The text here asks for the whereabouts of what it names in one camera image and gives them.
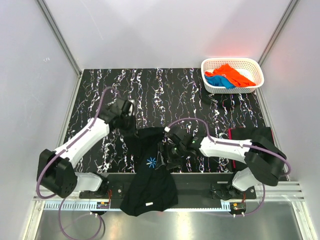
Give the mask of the black polo shirt blue logo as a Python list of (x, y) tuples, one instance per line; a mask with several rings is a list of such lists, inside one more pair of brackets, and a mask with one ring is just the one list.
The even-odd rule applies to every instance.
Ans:
[(120, 209), (129, 216), (172, 208), (178, 204), (175, 180), (165, 166), (156, 168), (161, 159), (159, 144), (163, 127), (147, 127), (123, 136), (127, 152), (135, 158), (135, 177), (124, 195)]

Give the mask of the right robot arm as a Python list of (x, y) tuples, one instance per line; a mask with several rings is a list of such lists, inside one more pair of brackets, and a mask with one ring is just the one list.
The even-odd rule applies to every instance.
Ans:
[(164, 137), (166, 141), (158, 144), (157, 160), (151, 164), (155, 169), (177, 168), (190, 155), (225, 158), (246, 165), (227, 184), (211, 185), (213, 197), (220, 200), (240, 199), (258, 184), (277, 186), (287, 160), (273, 143), (260, 135), (245, 140), (219, 139), (210, 135), (192, 136), (178, 127), (166, 127)]

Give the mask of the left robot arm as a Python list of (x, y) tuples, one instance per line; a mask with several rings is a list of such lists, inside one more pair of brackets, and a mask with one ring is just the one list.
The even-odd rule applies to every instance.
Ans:
[(55, 150), (43, 150), (39, 155), (36, 193), (45, 196), (40, 186), (52, 192), (52, 196), (67, 198), (74, 191), (91, 192), (97, 198), (108, 193), (106, 177), (93, 172), (76, 172), (82, 157), (113, 130), (136, 132), (136, 104), (134, 100), (117, 98), (110, 105), (100, 105), (96, 115), (74, 137)]

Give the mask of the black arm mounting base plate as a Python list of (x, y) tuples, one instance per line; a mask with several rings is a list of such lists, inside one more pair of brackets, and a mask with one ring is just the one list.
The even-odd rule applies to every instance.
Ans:
[[(129, 191), (134, 173), (105, 173), (108, 188), (111, 189), (112, 210), (120, 208), (125, 194)], [(232, 181), (233, 173), (172, 173), (176, 188), (178, 204), (167, 211), (221, 211), (230, 209), (227, 200), (219, 198), (213, 190), (225, 190)]]

